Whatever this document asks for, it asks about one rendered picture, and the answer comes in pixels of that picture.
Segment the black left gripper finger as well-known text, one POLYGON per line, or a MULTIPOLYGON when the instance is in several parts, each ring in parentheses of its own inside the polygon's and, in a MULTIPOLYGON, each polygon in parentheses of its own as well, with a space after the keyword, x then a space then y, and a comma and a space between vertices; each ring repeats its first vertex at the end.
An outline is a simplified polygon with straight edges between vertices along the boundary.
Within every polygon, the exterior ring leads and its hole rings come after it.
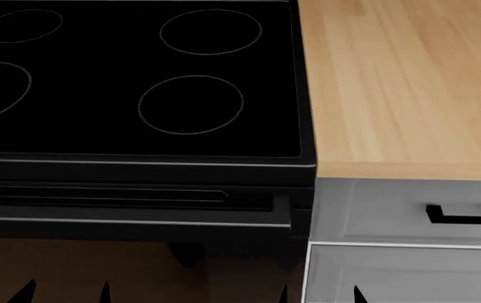
POLYGON ((104 282, 103 288, 101 290, 101 295, 98 303, 112 303, 110 287, 108 282, 104 282))
POLYGON ((31 279, 21 290, 19 290, 7 303, 32 303, 36 282, 31 279))

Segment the black electric stove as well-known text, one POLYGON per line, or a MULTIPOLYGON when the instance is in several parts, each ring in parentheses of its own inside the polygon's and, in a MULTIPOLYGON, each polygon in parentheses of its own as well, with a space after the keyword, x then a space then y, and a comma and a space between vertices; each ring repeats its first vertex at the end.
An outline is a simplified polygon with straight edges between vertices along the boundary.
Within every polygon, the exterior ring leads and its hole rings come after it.
POLYGON ((289 229, 0 221, 0 238, 164 242, 192 267, 208 254, 304 261, 315 194, 316 150, 299 0, 0 0, 16 2, 287 2, 297 67, 302 153, 298 158, 0 156, 0 206, 270 211, 290 203, 289 229))

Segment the grey cabinet door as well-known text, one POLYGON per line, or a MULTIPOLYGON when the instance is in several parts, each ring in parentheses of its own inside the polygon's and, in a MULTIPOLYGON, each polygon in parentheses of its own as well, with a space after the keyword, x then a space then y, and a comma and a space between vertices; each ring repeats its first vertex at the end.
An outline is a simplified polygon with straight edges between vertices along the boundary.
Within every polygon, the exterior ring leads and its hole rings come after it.
POLYGON ((479 247, 314 245, 303 303, 481 303, 479 247))

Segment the grey drawer front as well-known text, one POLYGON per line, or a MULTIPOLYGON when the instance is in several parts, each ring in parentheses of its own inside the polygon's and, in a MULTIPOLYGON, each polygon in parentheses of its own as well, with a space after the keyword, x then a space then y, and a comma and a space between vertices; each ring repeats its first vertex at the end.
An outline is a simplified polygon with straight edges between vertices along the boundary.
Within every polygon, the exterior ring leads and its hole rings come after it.
POLYGON ((348 237, 481 242, 481 224, 447 222, 481 217, 481 181, 364 179, 353 182, 348 203, 348 237), (429 205, 446 222, 432 222, 429 205))

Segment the grey kitchen cabinet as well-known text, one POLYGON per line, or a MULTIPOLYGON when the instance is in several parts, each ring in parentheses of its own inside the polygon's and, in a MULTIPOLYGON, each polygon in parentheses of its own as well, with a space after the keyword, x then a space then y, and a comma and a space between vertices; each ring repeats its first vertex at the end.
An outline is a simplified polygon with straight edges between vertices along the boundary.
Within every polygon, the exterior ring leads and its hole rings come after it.
POLYGON ((316 184, 314 218, 309 238, 309 256, 314 245, 362 247, 479 247, 481 242, 459 239, 372 239, 348 237, 345 234, 348 219, 348 199, 354 181, 360 178, 323 178, 316 184))

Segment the black glass cooktop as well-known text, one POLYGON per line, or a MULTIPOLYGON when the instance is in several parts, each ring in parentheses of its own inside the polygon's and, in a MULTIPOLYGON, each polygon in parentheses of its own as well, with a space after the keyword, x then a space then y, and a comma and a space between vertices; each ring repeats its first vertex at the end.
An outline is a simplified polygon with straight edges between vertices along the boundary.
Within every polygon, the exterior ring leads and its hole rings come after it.
POLYGON ((298 158, 287 2, 0 1, 0 156, 298 158))

